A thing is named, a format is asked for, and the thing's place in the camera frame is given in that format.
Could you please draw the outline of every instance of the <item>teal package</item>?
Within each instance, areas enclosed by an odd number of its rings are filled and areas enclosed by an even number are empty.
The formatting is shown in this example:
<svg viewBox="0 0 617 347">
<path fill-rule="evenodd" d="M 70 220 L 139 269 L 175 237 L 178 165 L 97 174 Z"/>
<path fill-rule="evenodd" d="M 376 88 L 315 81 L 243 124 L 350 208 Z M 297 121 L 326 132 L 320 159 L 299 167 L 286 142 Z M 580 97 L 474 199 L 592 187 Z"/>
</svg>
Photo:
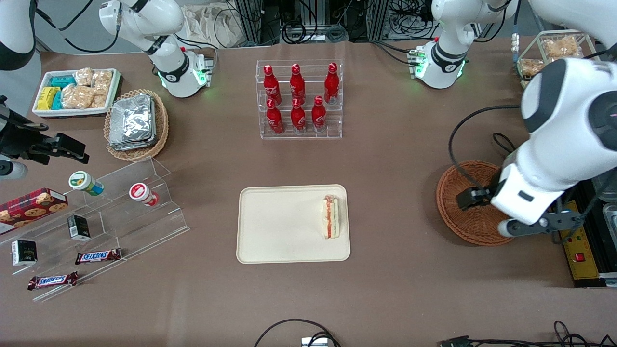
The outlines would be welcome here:
<svg viewBox="0 0 617 347">
<path fill-rule="evenodd" d="M 54 102 L 51 104 L 52 110 L 61 110 L 62 109 L 62 92 L 59 91 L 56 93 L 54 97 Z"/>
<path fill-rule="evenodd" d="M 70 84 L 76 84 L 73 76 L 56 76 L 49 80 L 49 86 L 58 86 L 64 88 Z"/>
</svg>

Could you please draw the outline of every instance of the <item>table surface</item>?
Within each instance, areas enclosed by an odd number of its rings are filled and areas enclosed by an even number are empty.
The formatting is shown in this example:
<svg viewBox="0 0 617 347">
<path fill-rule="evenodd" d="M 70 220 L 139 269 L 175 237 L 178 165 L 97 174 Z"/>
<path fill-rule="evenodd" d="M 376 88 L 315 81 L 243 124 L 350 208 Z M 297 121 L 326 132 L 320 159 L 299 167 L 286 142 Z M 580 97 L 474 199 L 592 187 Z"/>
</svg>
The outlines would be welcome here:
<svg viewBox="0 0 617 347">
<path fill-rule="evenodd" d="M 172 172 L 170 192 L 191 230 L 45 303 L 33 303 L 26 283 L 1 267 L 0 345 L 251 346 L 270 324 L 292 317 L 325 325 L 344 346 L 434 346 L 460 335 L 546 340 L 554 320 L 591 340 L 615 333 L 617 292 L 573 288 L 563 250 L 548 236 L 475 247 L 437 211 L 436 184 L 450 166 L 447 140 L 456 123 L 476 109 L 520 101 L 509 51 L 508 39 L 474 44 L 459 81 L 432 90 L 370 44 L 223 50 L 212 87 L 187 99 L 163 89 L 145 54 L 44 53 L 44 72 L 113 67 L 125 78 L 123 92 L 161 96 L 170 136 L 157 159 Z M 261 140 L 256 60 L 342 55 L 343 138 Z M 85 168 L 95 177 L 127 164 L 107 153 L 102 118 L 45 122 L 87 144 Z M 527 137 L 516 111 L 480 115 L 459 131 L 457 157 L 500 164 L 492 132 L 516 144 Z M 0 201 L 41 182 L 66 191 L 67 177 L 84 167 L 53 158 L 29 169 L 26 179 L 2 183 Z M 331 183 L 348 193 L 348 260 L 238 262 L 244 188 Z M 314 332 L 287 324 L 262 343 L 297 346 Z"/>
</svg>

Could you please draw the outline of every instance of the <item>red bottle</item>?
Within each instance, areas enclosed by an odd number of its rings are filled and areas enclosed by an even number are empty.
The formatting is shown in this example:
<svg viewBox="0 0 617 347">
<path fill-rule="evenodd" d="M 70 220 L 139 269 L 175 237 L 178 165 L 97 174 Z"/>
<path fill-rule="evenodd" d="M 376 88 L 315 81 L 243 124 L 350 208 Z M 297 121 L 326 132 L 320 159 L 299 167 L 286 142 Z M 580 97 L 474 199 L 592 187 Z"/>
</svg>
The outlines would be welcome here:
<svg viewBox="0 0 617 347">
<path fill-rule="evenodd" d="M 291 66 L 291 79 L 289 80 L 289 85 L 291 87 L 291 98 L 298 99 L 300 105 L 304 105 L 304 93 L 306 89 L 304 88 L 304 78 L 302 78 L 300 74 L 300 65 L 298 64 Z"/>
<path fill-rule="evenodd" d="M 266 89 L 268 99 L 275 101 L 276 105 L 281 104 L 281 89 L 278 86 L 278 80 L 272 72 L 272 66 L 266 65 L 263 67 L 265 78 L 263 79 L 263 87 Z"/>
<path fill-rule="evenodd" d="M 326 76 L 326 91 L 324 93 L 324 99 L 327 104 L 336 104 L 339 101 L 339 74 L 336 73 L 338 66 L 336 63 L 331 62 L 328 66 L 328 76 Z"/>
<path fill-rule="evenodd" d="M 285 131 L 285 123 L 283 123 L 281 111 L 276 108 L 275 101 L 268 99 L 268 101 L 266 101 L 266 105 L 268 106 L 266 117 L 268 117 L 268 124 L 270 124 L 270 128 L 275 134 L 283 133 Z"/>
<path fill-rule="evenodd" d="M 291 101 L 291 105 L 293 108 L 291 109 L 291 123 L 294 126 L 294 133 L 296 134 L 304 134 L 307 131 L 304 110 L 302 109 L 302 104 L 300 100 L 293 99 Z"/>
<path fill-rule="evenodd" d="M 323 133 L 326 130 L 326 107 L 323 105 L 323 98 L 315 96 L 315 104 L 311 110 L 313 128 L 316 133 Z"/>
</svg>

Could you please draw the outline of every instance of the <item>red cookie box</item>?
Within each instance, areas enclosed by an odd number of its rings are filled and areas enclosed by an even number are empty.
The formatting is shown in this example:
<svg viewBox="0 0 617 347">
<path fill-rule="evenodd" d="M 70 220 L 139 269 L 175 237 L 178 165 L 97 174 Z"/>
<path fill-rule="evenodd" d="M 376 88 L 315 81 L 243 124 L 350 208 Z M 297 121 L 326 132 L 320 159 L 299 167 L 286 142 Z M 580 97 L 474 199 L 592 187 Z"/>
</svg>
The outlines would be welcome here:
<svg viewBox="0 0 617 347">
<path fill-rule="evenodd" d="M 41 188 L 0 205 L 0 235 L 68 207 L 66 195 Z"/>
</svg>

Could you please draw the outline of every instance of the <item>snickers bar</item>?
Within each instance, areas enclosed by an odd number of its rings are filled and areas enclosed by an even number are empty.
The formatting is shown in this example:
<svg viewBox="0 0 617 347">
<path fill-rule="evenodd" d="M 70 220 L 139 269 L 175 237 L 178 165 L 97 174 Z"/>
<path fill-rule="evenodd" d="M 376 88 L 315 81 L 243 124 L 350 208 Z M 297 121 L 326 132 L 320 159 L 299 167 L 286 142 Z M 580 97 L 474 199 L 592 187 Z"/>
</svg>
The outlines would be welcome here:
<svg viewBox="0 0 617 347">
<path fill-rule="evenodd" d="M 111 249 L 109 251 L 99 251 L 90 253 L 77 253 L 77 260 L 75 265 L 79 265 L 82 262 L 97 262 L 97 261 L 114 261 L 122 257 L 120 248 Z"/>
<path fill-rule="evenodd" d="M 62 276 L 38 277 L 34 276 L 28 283 L 28 290 L 42 289 L 56 285 L 71 285 L 77 284 L 77 271 Z"/>
</svg>

